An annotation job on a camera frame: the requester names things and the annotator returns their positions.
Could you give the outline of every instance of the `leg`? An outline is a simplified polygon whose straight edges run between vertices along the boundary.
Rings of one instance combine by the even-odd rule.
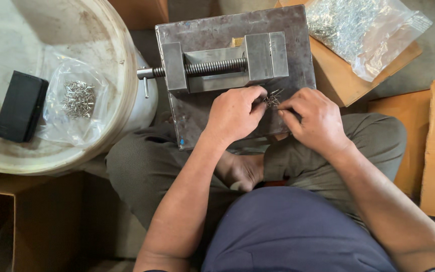
[[[342,116],[345,134],[362,154],[394,181],[407,134],[394,117],[377,113]],[[335,169],[318,153],[293,137],[271,145],[264,156],[265,181],[289,179],[288,186],[316,192],[359,223],[353,202]]]
[[[160,201],[188,158],[188,152],[177,148],[173,126],[162,123],[127,135],[112,147],[105,161],[113,188],[148,229]],[[212,177],[202,238],[204,249],[221,217],[240,195]]]

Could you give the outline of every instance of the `white bucket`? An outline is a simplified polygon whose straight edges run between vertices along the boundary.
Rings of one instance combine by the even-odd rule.
[[[39,75],[45,48],[81,59],[109,82],[108,126],[92,146],[82,149],[34,137],[16,144],[0,138],[0,172],[52,174],[100,154],[123,133],[148,127],[157,108],[157,85],[150,98],[136,70],[148,66],[124,22],[106,0],[0,0],[0,109],[13,70]]]

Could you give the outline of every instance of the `bare foot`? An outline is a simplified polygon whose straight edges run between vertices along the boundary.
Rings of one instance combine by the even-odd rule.
[[[227,187],[250,192],[264,179],[264,154],[234,155],[225,151],[216,165],[215,174]]]

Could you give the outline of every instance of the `pile of nails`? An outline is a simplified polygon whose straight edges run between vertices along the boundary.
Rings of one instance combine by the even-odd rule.
[[[94,87],[78,80],[65,82],[63,108],[68,118],[91,117],[95,106],[95,94],[92,90]]]
[[[278,97],[280,97],[279,94],[283,90],[284,89],[278,89],[278,90],[272,91],[269,96],[266,96],[265,98],[263,98],[262,102],[265,102],[266,105],[268,106],[268,108],[270,108],[272,106],[278,106],[279,105]]]

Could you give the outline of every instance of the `floor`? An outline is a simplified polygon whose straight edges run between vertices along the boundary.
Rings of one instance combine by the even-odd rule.
[[[230,15],[253,10],[272,8],[276,0],[168,0],[171,22],[191,20],[216,15]],[[352,106],[352,110],[363,111],[366,101],[378,97],[397,95],[428,89],[435,79],[435,1],[402,0],[407,7],[421,10],[432,21],[432,27],[420,36],[418,42],[423,50],[421,56],[385,80]],[[131,31],[137,48],[150,66],[160,66],[154,30]],[[166,86],[163,78],[158,79],[159,106],[157,114],[169,110]],[[105,177],[98,165],[87,165],[89,172]],[[112,190],[108,180],[90,177],[86,183],[86,215],[88,232],[85,246],[98,257],[134,258],[145,230],[130,214],[124,203]]]

